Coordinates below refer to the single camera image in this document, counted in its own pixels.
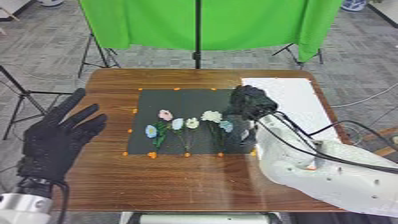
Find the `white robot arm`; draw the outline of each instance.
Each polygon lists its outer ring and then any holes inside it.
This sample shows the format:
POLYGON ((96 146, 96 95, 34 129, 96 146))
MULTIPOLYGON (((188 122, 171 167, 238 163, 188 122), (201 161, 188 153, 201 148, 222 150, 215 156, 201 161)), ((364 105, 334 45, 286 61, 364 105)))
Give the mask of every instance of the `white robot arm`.
POLYGON ((29 194, 4 194, 0 203, 0 224, 46 224, 53 201, 29 194))
MULTIPOLYGON (((277 118, 267 116, 261 122, 284 141, 315 153, 277 118)), ((268 179, 345 210, 398 217, 398 175, 304 154, 261 127, 256 137, 263 151, 260 167, 268 179)), ((359 147, 336 141, 311 143, 327 155, 363 164, 398 168, 395 162, 359 147)))

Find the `black glove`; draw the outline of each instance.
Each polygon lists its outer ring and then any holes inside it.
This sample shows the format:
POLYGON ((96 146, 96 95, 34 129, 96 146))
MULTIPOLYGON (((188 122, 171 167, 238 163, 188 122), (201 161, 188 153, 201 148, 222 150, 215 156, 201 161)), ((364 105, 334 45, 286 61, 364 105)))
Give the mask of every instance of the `black glove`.
POLYGON ((242 115, 244 120, 258 120, 277 111, 277 103, 267 97, 265 91, 249 85, 236 86, 229 104, 224 114, 242 115))
POLYGON ((84 145, 105 129, 107 115, 78 124, 100 107, 91 105, 66 120, 64 117, 85 96, 78 89, 25 131, 23 159, 18 175, 62 182, 84 145))

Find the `finger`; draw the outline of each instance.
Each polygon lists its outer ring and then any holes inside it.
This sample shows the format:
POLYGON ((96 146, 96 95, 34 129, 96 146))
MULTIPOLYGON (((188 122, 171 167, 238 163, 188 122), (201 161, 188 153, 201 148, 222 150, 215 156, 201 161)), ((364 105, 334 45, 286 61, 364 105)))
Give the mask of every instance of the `finger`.
POLYGON ((71 137, 80 139, 84 135, 91 132, 96 132, 98 127, 105 124, 109 117, 105 114, 96 116, 89 121, 85 121, 73 129, 71 137))
POLYGON ((107 124, 103 123, 101 125, 96 126, 96 129, 91 130, 91 132, 85 133, 85 135, 80 138, 80 143, 85 145, 93 138, 100 135, 103 129, 105 129, 107 124))
POLYGON ((98 104, 93 104, 85 109, 66 119, 61 124, 61 128, 68 131, 78 125, 78 123, 85 120, 85 118, 96 113, 100 109, 98 104))
POLYGON ((61 103, 61 105, 52 109, 45 119, 43 123, 50 126, 59 125, 59 122, 64 119, 66 114, 69 113, 71 109, 78 105, 78 102, 82 101, 85 96, 85 90, 80 88, 77 89, 73 95, 68 97, 66 101, 61 103))

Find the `white sheet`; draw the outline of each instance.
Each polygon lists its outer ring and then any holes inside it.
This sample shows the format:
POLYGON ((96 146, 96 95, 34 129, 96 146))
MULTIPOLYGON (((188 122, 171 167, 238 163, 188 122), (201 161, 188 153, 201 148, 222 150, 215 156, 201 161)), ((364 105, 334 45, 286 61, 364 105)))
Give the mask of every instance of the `white sheet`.
MULTIPOLYGON (((279 104, 279 111, 286 113, 308 133, 315 132, 331 124, 308 79, 245 78, 242 79, 242 83, 265 90, 268 97, 279 104)), ((340 141, 334 128, 322 132, 315 139, 340 141)))

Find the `floor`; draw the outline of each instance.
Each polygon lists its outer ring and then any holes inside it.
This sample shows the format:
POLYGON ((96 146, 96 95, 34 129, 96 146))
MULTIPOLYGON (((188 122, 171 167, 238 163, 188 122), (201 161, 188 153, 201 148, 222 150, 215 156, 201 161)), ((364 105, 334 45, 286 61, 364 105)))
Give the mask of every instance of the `floor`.
MULTIPOLYGON (((85 85, 94 71, 85 68, 84 77, 77 72, 87 42, 87 24, 75 0, 66 0, 59 8, 43 8, 34 4, 20 15, 21 22, 4 22, 0 26, 7 36, 0 34, 0 64, 18 78, 27 89, 43 91, 73 91, 85 85)), ((204 52, 204 68, 236 69, 297 69, 288 53, 272 57, 279 47, 245 51, 204 52)), ((133 46, 117 50, 117 61, 130 68, 192 68, 192 52, 133 46)), ((320 82, 331 105, 341 105, 370 97, 398 82, 398 29, 391 27, 371 10, 361 13, 340 12, 329 37, 324 43, 325 64, 318 59, 306 64, 320 82)), ((100 61, 96 51, 89 60, 100 61)), ((0 85, 0 133, 16 103, 16 96, 0 85)), ((37 98, 50 104, 52 98, 37 98)), ((380 118, 398 106, 398 88, 363 104, 336 108, 338 118, 352 119, 379 130, 398 124, 398 110, 380 118)), ((20 117, 36 113, 29 103, 20 117)), ((16 164, 23 143, 18 140, 32 122, 18 124, 7 141, 0 141, 0 168, 16 164)), ((361 140, 363 131, 347 128, 354 141, 361 140)), ((14 170, 0 176, 2 187, 9 189, 16 182, 14 170)), ((85 214, 69 216, 69 223, 116 223, 117 214, 85 214)))

